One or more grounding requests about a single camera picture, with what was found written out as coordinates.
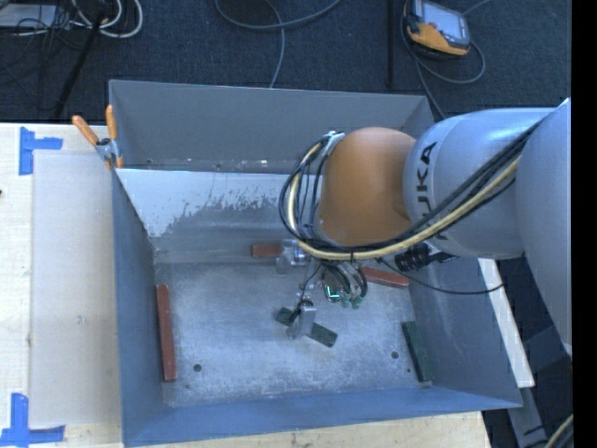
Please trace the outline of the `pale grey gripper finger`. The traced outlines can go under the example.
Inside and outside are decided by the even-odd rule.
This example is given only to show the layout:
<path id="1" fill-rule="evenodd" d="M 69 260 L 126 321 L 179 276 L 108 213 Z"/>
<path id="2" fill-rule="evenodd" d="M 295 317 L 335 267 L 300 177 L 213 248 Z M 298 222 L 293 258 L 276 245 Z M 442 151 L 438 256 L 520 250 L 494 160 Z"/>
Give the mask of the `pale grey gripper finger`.
<path id="1" fill-rule="evenodd" d="M 286 335 L 292 340 L 310 336 L 316 313 L 317 308 L 310 302 L 301 302 L 288 316 Z"/>

